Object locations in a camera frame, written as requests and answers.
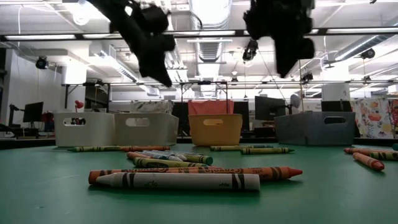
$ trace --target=camera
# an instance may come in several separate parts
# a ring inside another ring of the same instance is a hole
[[[297,60],[313,58],[315,47],[304,38],[312,30],[309,16],[314,0],[251,0],[243,19],[253,40],[270,36],[274,40],[276,69],[284,78]]]
[[[130,51],[138,59],[142,77],[151,77],[161,84],[170,87],[164,64],[165,52],[174,50],[173,35],[162,34],[169,26],[167,16],[170,12],[154,4],[144,4],[128,0],[88,0],[110,21],[110,33],[118,31],[128,44]],[[131,7],[129,16],[126,7]]]
[[[253,60],[254,56],[256,56],[259,44],[256,40],[250,40],[246,48],[244,49],[242,59],[247,62]]]
[[[49,68],[49,62],[47,61],[47,57],[46,56],[39,56],[39,59],[37,59],[36,61],[36,68],[38,69],[48,69]]]

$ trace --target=colorful curtain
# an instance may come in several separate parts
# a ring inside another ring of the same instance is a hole
[[[394,138],[392,113],[389,101],[369,98],[351,101],[355,122],[361,138]]]

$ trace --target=orange crayon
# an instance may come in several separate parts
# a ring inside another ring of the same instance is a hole
[[[186,170],[194,170],[199,167],[171,167],[171,168],[145,168],[145,169],[113,169],[113,170],[91,170],[88,175],[88,183],[95,184],[97,177],[115,174],[118,172],[184,172]],[[208,166],[209,169],[222,169],[221,167]]]
[[[129,159],[134,159],[134,158],[147,158],[147,159],[152,159],[152,156],[147,156],[145,154],[139,153],[139,152],[128,152],[126,154],[127,158]]]
[[[259,168],[208,168],[199,167],[199,169],[184,170],[182,172],[197,174],[258,174],[260,181],[268,180],[285,180],[303,173],[302,170],[292,169],[289,167],[259,167]]]
[[[368,167],[380,171],[384,169],[384,164],[381,161],[378,161],[377,159],[373,159],[369,156],[365,156],[364,154],[361,154],[359,152],[355,152],[353,154],[354,159],[357,161],[363,163],[364,165],[367,165]]]
[[[366,156],[369,156],[371,152],[394,152],[392,150],[380,150],[380,149],[365,149],[365,148],[345,148],[344,152],[347,154],[353,154],[355,152],[359,152]]]
[[[170,146],[121,146],[121,149],[125,152],[137,152],[144,150],[166,151],[170,150]]]

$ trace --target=red object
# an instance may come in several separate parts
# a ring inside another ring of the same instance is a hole
[[[228,113],[226,111],[226,100],[206,100],[206,101],[188,101],[189,115],[204,114],[233,114],[234,102],[228,100]]]
[[[356,159],[357,161],[361,162],[362,164],[376,170],[376,171],[380,171],[384,169],[384,164],[377,160],[377,159],[373,159],[369,156],[365,156],[364,154],[355,152],[353,154],[354,159]]]
[[[371,152],[393,152],[392,150],[381,150],[381,149],[364,149],[364,148],[345,148],[344,152],[347,154],[352,154],[355,152],[364,154],[365,156],[368,156],[371,154]]]
[[[85,104],[84,103],[82,103],[82,102],[80,102],[80,101],[78,101],[78,100],[75,100],[75,111],[77,112],[77,109],[80,109],[80,108],[82,108],[82,107],[84,107],[85,106]]]

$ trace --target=monitor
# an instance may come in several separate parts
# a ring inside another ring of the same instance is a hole
[[[24,122],[42,121],[43,104],[44,102],[25,105]]]
[[[273,121],[277,116],[286,115],[284,99],[256,96],[254,106],[257,120]]]
[[[349,101],[322,101],[321,106],[323,112],[352,112]]]
[[[242,131],[250,131],[249,125],[249,102],[234,101],[234,114],[242,115]]]

